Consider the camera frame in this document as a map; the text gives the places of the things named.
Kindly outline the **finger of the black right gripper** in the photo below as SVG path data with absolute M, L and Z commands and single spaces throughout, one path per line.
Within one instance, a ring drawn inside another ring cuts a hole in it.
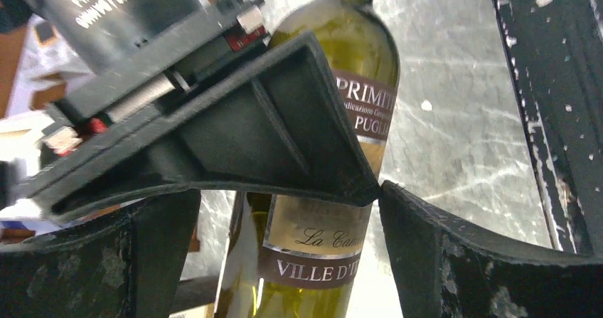
M 310 32 L 234 71 L 201 95 L 202 113 L 249 95 L 267 113 L 266 132 L 224 132 L 212 140 L 187 129 L 196 115 L 175 112 L 169 129 L 156 126 L 154 107 L 142 113 L 142 137 L 126 127 L 86 140 L 23 181 L 18 192 L 43 217 L 71 221 L 136 198 L 189 189 L 251 191 L 364 207 L 378 181 L 348 122 L 326 57 Z

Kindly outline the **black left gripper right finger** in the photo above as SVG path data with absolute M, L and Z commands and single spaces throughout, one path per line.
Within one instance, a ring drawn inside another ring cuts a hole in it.
M 482 228 L 391 181 L 380 218 L 405 317 L 601 317 L 602 260 Z

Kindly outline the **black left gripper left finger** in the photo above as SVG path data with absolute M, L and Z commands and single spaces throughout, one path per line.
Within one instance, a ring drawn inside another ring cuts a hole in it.
M 167 317 L 201 193 L 147 198 L 1 246 L 2 317 Z

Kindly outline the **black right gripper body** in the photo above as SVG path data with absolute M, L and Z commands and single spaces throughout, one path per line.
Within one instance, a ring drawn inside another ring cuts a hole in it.
M 53 123 L 43 147 L 57 156 L 86 140 L 126 127 L 142 137 L 142 113 L 169 129 L 175 112 L 196 115 L 187 129 L 212 140 L 224 132 L 269 129 L 267 113 L 249 95 L 227 97 L 202 113 L 198 98 L 264 52 L 264 0 L 24 0 L 53 24 L 95 74 L 46 109 Z

